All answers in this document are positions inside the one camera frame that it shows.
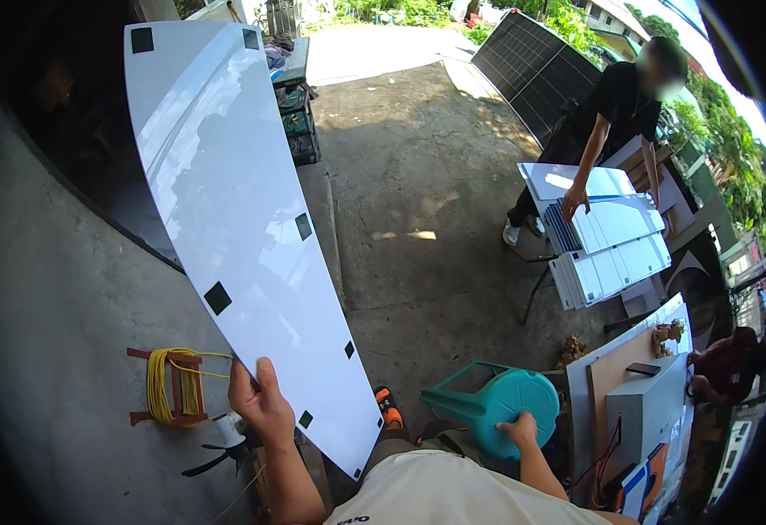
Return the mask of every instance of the fan blade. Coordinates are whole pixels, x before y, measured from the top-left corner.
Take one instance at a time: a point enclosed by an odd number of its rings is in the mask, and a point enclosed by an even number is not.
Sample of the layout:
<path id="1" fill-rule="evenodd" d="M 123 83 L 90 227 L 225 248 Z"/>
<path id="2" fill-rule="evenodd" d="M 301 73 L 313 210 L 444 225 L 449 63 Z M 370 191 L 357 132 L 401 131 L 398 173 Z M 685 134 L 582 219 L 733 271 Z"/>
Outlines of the fan blade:
<path id="1" fill-rule="evenodd" d="M 220 457 L 213 459 L 211 461 L 208 461 L 205 465 L 196 467 L 195 469 L 185 470 L 181 473 L 182 476 L 186 478 L 192 478 L 193 476 L 197 476 L 201 474 L 202 472 L 205 472 L 206 470 L 210 470 L 214 468 L 215 466 L 219 465 L 220 462 L 222 462 L 225 458 L 228 457 L 228 452 L 221 455 Z"/>

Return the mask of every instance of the person in red shirt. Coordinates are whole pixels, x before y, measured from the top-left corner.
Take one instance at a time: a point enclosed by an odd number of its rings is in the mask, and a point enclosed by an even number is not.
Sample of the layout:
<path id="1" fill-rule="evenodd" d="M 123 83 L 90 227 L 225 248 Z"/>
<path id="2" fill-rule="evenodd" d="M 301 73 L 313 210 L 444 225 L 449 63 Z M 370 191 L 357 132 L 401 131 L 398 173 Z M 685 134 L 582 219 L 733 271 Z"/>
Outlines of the person in red shirt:
<path id="1" fill-rule="evenodd" d="M 732 336 L 691 352 L 687 362 L 695 365 L 690 386 L 696 403 L 737 405 L 766 369 L 766 339 L 757 342 L 754 329 L 736 327 Z"/>

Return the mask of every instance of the man in black shirt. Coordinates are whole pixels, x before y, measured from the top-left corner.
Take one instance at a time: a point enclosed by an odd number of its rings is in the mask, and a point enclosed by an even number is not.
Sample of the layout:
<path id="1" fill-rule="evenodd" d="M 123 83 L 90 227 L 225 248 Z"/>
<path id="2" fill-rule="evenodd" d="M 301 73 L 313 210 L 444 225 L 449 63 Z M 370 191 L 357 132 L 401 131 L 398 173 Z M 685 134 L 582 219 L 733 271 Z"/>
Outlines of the man in black shirt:
<path id="1" fill-rule="evenodd" d="M 590 211 L 585 189 L 590 170 L 637 135 L 642 135 L 643 160 L 649 173 L 651 196 L 655 204 L 660 202 L 654 160 L 654 132 L 661 113 L 660 100 L 667 91 L 682 88 L 685 80 L 684 52 L 665 37 L 652 38 L 643 47 L 637 64 L 617 62 L 605 69 L 587 100 L 560 125 L 538 158 L 539 163 L 579 167 L 561 204 L 564 220 L 569 221 L 582 204 Z M 511 246 L 517 244 L 520 227 L 526 221 L 537 235 L 545 232 L 528 187 L 507 216 L 502 238 Z"/>

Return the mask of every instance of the hand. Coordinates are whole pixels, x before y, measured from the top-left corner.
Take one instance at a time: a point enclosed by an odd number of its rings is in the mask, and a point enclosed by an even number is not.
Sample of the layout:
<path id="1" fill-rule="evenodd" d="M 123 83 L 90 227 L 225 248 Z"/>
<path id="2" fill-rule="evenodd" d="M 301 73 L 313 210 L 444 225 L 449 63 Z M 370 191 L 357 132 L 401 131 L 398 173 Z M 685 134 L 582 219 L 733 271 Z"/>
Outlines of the hand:
<path id="1" fill-rule="evenodd" d="M 704 390 L 710 385 L 710 381 L 703 375 L 693 375 L 690 378 L 690 386 L 692 386 L 693 392 L 699 392 Z"/>
<path id="2" fill-rule="evenodd" d="M 686 365 L 689 366 L 690 364 L 695 364 L 701 358 L 702 358 L 702 355 L 696 352 L 695 350 L 693 350 L 686 356 Z"/>
<path id="3" fill-rule="evenodd" d="M 651 200 L 654 203 L 654 208 L 661 209 L 661 189 L 651 189 L 649 190 L 649 195 L 651 195 Z"/>
<path id="4" fill-rule="evenodd" d="M 293 446 L 295 414 L 281 395 L 275 368 L 268 357 L 258 359 L 257 375 L 260 392 L 254 390 L 251 374 L 235 357 L 231 363 L 228 404 L 258 431 L 264 446 Z"/>
<path id="5" fill-rule="evenodd" d="M 518 447 L 534 444 L 538 435 L 538 424 L 534 416 L 525 410 L 517 416 L 514 423 L 501 422 L 494 425 L 494 428 L 508 432 L 508 437 Z"/>
<path id="6" fill-rule="evenodd" d="M 568 223 L 580 205 L 584 204 L 587 208 L 586 214 L 590 213 L 590 199 L 587 198 L 587 190 L 584 185 L 573 182 L 567 193 L 564 194 L 564 200 L 561 201 L 561 215 Z"/>

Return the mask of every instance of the red wire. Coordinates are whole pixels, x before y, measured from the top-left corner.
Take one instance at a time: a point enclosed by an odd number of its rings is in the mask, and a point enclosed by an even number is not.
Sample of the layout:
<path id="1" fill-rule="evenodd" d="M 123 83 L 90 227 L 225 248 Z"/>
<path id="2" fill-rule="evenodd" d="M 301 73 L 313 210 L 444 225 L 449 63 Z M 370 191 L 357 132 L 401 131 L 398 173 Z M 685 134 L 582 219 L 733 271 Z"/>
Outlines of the red wire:
<path id="1" fill-rule="evenodd" d="M 613 432 L 613 431 L 616 429 L 617 425 L 619 424 L 619 422 L 620 422 L 621 420 L 622 420 L 622 418 L 621 418 L 621 417 L 617 419 L 617 422 L 613 424 L 613 426 L 611 427 L 611 429 L 610 429 L 610 430 L 608 430 L 608 435 L 611 435 L 611 432 Z M 581 481 L 582 481 L 584 478 L 587 478 L 587 477 L 588 477 L 588 476 L 589 476 L 591 473 L 593 473 L 593 472 L 597 472 L 597 471 L 598 471 L 598 468 L 599 468 L 599 465 L 601 464 L 602 460 L 606 459 L 606 456 L 608 456 L 608 452 L 612 451 L 612 450 L 613 450 L 613 448 L 615 448 L 615 447 L 616 447 L 616 445 L 614 445 L 613 447 L 611 447 L 609 451 L 606 451 L 606 452 L 605 452 L 605 454 L 603 454 L 603 455 L 602 455 L 602 456 L 599 458 L 599 460 L 598 460 L 598 461 L 597 461 L 595 464 L 593 464 L 593 466 L 591 466 L 591 467 L 590 467 L 590 468 L 587 470 L 587 472 L 585 472 L 585 473 L 584 473 L 584 474 L 583 474 L 583 475 L 582 475 L 580 478 L 578 478 L 578 479 L 576 480 L 576 482 L 575 482 L 575 483 L 573 483 L 573 487 L 569 489 L 569 491 L 567 492 L 567 494 L 571 494 L 571 493 L 573 492 L 573 490 L 574 490 L 574 489 L 575 489 L 575 488 L 576 488 L 576 487 L 579 485 L 579 483 L 580 483 L 580 482 L 581 482 Z"/>
<path id="2" fill-rule="evenodd" d="M 613 424 L 613 427 L 611 427 L 612 431 L 618 431 L 617 427 L 621 427 L 622 423 L 622 417 L 617 418 L 617 422 Z M 616 437 L 616 434 L 611 436 L 611 441 L 613 438 Z M 600 464 L 596 467 L 597 476 L 596 476 L 596 483 L 594 484 L 593 488 L 595 490 L 595 494 L 599 497 L 604 497 L 601 492 L 601 477 L 605 474 L 605 467 L 608 465 L 608 461 L 611 459 L 611 455 L 613 454 L 613 451 L 617 448 L 617 446 L 621 443 L 622 436 L 620 436 L 620 439 L 617 440 L 617 443 L 613 444 L 611 447 L 608 448 L 608 451 L 605 453 L 605 456 L 602 458 L 603 460 L 600 462 Z M 593 503 L 593 506 L 598 509 L 603 509 L 607 506 L 607 502 L 605 505 L 600 505 L 597 501 L 596 497 L 594 496 L 594 491 L 590 493 L 590 502 Z"/>

